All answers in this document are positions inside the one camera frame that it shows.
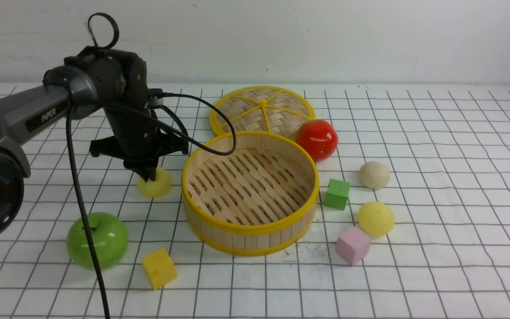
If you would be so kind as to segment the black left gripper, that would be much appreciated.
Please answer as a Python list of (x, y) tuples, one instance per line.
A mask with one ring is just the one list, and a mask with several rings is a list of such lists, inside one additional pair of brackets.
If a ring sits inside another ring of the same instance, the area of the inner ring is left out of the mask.
[(160, 157), (189, 153), (189, 142), (178, 135), (179, 131), (158, 121), (156, 113), (149, 107), (138, 109), (115, 102), (104, 105), (103, 110), (113, 135), (91, 141), (91, 156), (120, 159), (126, 169), (147, 182), (156, 180)]

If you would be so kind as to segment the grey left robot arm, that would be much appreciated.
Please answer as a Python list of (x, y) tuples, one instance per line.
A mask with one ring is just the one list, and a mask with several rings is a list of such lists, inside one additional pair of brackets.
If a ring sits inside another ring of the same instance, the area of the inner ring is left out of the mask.
[(89, 153), (124, 162), (144, 180), (155, 180), (160, 157), (188, 154), (189, 143), (166, 124), (155, 124), (147, 66), (136, 53), (86, 47), (48, 70), (41, 86), (0, 99), (0, 234), (17, 216), (24, 180), (31, 175), (22, 146), (59, 119), (79, 121), (104, 109), (113, 136), (93, 140)]

